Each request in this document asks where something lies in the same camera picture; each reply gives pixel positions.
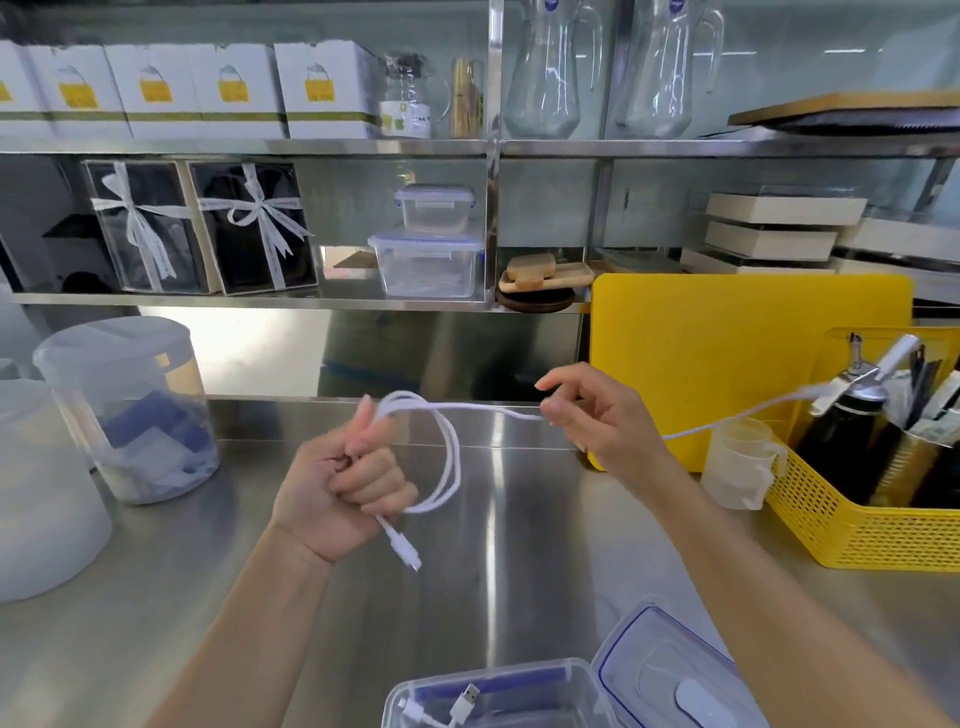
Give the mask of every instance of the usb cable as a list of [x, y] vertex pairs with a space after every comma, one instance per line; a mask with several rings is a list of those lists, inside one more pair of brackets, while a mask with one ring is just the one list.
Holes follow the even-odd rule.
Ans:
[[429, 728], [458, 728], [458, 726], [462, 726], [467, 722], [467, 718], [469, 718], [470, 713], [473, 712], [473, 706], [476, 704], [477, 695], [479, 694], [479, 689], [473, 685], [473, 683], [467, 685], [467, 689], [460, 693], [457, 702], [455, 702], [450, 709], [449, 723], [442, 723], [428, 714], [423, 706], [412, 697], [401, 697], [397, 705], [403, 711], [403, 715], [415, 723], [429, 726]]

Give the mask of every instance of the glass jar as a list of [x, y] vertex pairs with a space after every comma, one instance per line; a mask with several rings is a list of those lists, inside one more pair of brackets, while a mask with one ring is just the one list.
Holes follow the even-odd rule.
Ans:
[[387, 78], [386, 92], [380, 102], [380, 131], [384, 136], [429, 139], [433, 135], [433, 122], [442, 121], [450, 112], [450, 84], [437, 77], [446, 86], [446, 108], [434, 119], [426, 79], [436, 73], [427, 57], [412, 51], [397, 51], [381, 56], [380, 61]]

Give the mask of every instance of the ribbon bow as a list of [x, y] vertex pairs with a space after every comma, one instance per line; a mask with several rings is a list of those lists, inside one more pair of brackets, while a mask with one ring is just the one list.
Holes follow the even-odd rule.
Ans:
[[113, 163], [113, 173], [103, 177], [102, 182], [110, 192], [117, 196], [116, 200], [106, 200], [94, 197], [90, 200], [93, 209], [97, 211], [117, 209], [123, 207], [127, 211], [127, 240], [140, 251], [144, 268], [147, 270], [147, 280], [155, 291], [162, 291], [163, 279], [174, 279], [177, 272], [170, 262], [170, 256], [163, 245], [163, 238], [154, 230], [150, 222], [140, 210], [152, 212], [164, 217], [176, 217], [189, 220], [189, 208], [177, 205], [136, 205], [130, 192], [130, 176], [127, 165], [122, 161]]
[[[303, 240], [310, 231], [300, 225], [289, 215], [281, 212], [282, 209], [303, 209], [303, 202], [299, 197], [274, 197], [266, 199], [263, 193], [263, 187], [260, 186], [256, 178], [256, 166], [253, 164], [243, 165], [243, 174], [246, 178], [244, 187], [251, 196], [251, 200], [225, 200], [219, 197], [200, 198], [200, 209], [202, 210], [224, 210], [228, 209], [227, 219], [240, 227], [246, 227], [256, 220], [260, 227], [260, 239], [263, 241], [263, 252], [267, 256], [267, 267], [270, 269], [270, 278], [274, 283], [274, 289], [282, 291], [287, 287], [283, 279], [283, 271], [280, 269], [280, 261], [276, 254], [280, 253], [284, 257], [292, 255], [293, 251], [283, 238], [283, 234], [276, 227], [274, 220], [286, 228], [288, 231]], [[236, 213], [246, 211], [247, 214], [236, 219]]]

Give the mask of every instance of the measuring cup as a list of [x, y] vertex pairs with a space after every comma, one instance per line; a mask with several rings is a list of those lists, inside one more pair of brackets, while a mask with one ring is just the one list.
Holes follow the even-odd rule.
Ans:
[[740, 420], [713, 430], [700, 483], [724, 508], [758, 511], [785, 473], [786, 447], [774, 441], [773, 430], [758, 420]]

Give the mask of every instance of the white box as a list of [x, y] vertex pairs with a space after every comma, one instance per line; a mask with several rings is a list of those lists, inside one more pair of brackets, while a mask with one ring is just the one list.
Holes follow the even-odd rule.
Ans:
[[32, 45], [27, 50], [57, 136], [67, 139], [132, 136], [103, 46]]
[[870, 260], [832, 257], [830, 267], [840, 274], [883, 273], [907, 276], [913, 280], [914, 298], [960, 304], [960, 273], [929, 271]]
[[706, 242], [714, 248], [764, 260], [827, 260], [836, 236], [836, 231], [758, 230], [711, 220]]
[[680, 253], [680, 264], [689, 273], [774, 273], [795, 274], [802, 273], [813, 276], [832, 276], [831, 268], [802, 267], [790, 265], [788, 262], [778, 264], [775, 261], [755, 262], [749, 258], [738, 258], [736, 255], [721, 250], [693, 251], [684, 248]]
[[133, 138], [192, 139], [200, 135], [200, 105], [186, 46], [108, 45]]
[[854, 197], [780, 197], [710, 193], [707, 215], [755, 225], [856, 225], [867, 201]]
[[203, 136], [285, 139], [274, 49], [260, 43], [187, 46]]
[[27, 49], [0, 40], [0, 136], [54, 135]]
[[379, 136], [376, 56], [350, 40], [274, 48], [291, 138]]
[[960, 263], [960, 230], [865, 217], [840, 231], [837, 245], [890, 255], [910, 255]]

